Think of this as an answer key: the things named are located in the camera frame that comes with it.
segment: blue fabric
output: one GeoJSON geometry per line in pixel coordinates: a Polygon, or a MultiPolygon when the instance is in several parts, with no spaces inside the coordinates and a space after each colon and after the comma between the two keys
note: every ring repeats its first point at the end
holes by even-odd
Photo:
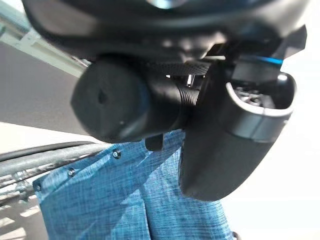
{"type": "Polygon", "coordinates": [[[181,131],[166,134],[160,152],[146,150],[143,141],[112,145],[36,180],[49,238],[232,240],[219,201],[194,200],[180,191],[183,139],[181,131]],[[112,157],[114,149],[120,159],[112,157]]]}

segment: black cable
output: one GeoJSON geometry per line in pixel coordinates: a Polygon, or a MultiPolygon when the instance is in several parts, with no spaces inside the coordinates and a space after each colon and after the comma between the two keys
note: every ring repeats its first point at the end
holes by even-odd
{"type": "Polygon", "coordinates": [[[20,157],[25,157],[32,154],[38,154],[38,153],[53,151],[57,149],[71,148],[71,147],[76,147],[76,146],[86,145],[86,144],[94,144],[94,142],[70,141],[70,142],[62,142],[62,143],[45,145],[45,146],[36,146],[36,147],[31,147],[31,148],[17,150],[17,151],[11,151],[11,152],[0,154],[0,162],[10,160],[10,159],[16,159],[20,157]]]}

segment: black plastic housing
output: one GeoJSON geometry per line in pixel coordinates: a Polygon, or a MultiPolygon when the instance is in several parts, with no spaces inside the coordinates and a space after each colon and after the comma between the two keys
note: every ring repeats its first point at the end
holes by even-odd
{"type": "Polygon", "coordinates": [[[211,66],[185,129],[180,188],[202,201],[219,200],[238,188],[265,157],[293,110],[296,85],[290,75],[275,84],[283,102],[270,109],[238,98],[226,69],[221,62],[211,66]]]}

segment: gray wall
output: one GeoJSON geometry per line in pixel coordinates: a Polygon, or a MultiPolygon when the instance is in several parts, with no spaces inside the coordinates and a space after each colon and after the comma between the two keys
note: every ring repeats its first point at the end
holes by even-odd
{"type": "Polygon", "coordinates": [[[70,106],[77,79],[0,43],[0,122],[86,134],[70,106]]]}

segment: grommet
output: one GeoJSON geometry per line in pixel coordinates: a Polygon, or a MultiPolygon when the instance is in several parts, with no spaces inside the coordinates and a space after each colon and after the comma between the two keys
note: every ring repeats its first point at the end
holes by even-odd
{"type": "Polygon", "coordinates": [[[40,183],[38,183],[36,186],[35,186],[35,190],[40,192],[41,191],[41,185],[40,183]]]}
{"type": "Polygon", "coordinates": [[[121,151],[118,150],[118,149],[113,150],[112,156],[113,156],[115,159],[121,158],[121,151]]]}
{"type": "Polygon", "coordinates": [[[69,177],[73,177],[74,175],[76,175],[76,171],[73,168],[69,168],[68,175],[69,177]]]}

